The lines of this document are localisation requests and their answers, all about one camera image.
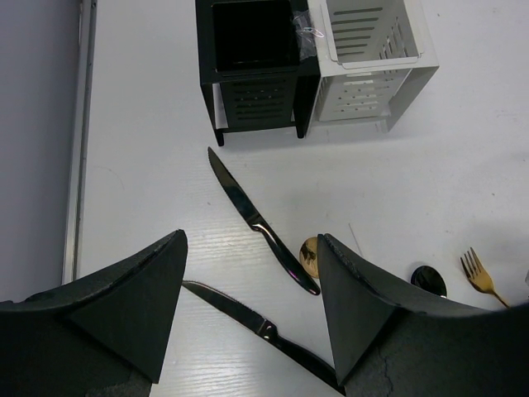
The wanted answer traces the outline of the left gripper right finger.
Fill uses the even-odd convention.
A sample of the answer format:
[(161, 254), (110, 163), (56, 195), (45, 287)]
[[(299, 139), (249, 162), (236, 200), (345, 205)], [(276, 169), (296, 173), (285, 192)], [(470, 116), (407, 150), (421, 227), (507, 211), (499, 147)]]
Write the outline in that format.
[(426, 292), (318, 236), (338, 383), (349, 396), (525, 396), (528, 307), (488, 311)]

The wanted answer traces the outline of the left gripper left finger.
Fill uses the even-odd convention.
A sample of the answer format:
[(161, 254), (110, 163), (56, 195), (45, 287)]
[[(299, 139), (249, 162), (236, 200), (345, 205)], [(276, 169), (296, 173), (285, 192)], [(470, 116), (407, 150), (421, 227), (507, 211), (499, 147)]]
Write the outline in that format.
[(149, 395), (160, 381), (187, 254), (177, 230), (90, 275), (2, 302), (2, 395)]

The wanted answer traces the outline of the black spoon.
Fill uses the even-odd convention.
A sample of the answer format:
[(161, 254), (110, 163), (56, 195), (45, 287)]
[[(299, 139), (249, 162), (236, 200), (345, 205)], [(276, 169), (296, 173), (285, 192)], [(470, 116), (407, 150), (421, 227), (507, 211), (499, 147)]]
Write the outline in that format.
[(412, 273), (411, 284), (431, 294), (447, 298), (446, 283), (441, 274), (431, 266), (417, 267)]

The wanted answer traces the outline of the clear chopstick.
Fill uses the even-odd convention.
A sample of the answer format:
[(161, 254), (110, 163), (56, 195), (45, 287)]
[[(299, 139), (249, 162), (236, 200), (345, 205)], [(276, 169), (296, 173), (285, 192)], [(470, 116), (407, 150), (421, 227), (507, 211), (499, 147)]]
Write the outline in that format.
[(359, 240), (355, 234), (355, 230), (352, 226), (352, 224), (349, 222), (348, 223), (349, 225), (349, 229), (350, 229), (350, 233), (352, 235), (352, 238), (353, 238), (353, 241), (354, 241), (354, 245), (355, 245), (355, 252), (360, 256), (360, 257), (363, 257), (363, 252), (362, 252), (362, 249), (361, 249), (361, 246), (360, 246), (360, 243), (359, 243)]

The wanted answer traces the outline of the gold fork green handle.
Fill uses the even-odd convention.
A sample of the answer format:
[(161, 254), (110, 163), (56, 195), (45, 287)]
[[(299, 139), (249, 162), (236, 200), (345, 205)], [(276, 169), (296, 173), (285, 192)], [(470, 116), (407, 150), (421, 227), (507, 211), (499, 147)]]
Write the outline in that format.
[(494, 296), (505, 308), (510, 307), (507, 301), (496, 291), (493, 279), (484, 269), (479, 257), (472, 247), (460, 257), (460, 264), (465, 273), (466, 279), (474, 289), (482, 294), (490, 294)]

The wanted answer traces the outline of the gold spoon green handle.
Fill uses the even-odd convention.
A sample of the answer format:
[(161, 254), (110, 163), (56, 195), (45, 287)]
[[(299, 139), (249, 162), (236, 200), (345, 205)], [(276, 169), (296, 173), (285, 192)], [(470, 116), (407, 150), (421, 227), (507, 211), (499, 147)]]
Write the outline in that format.
[(309, 237), (299, 250), (299, 262), (303, 269), (315, 279), (319, 278), (317, 264), (317, 237)]

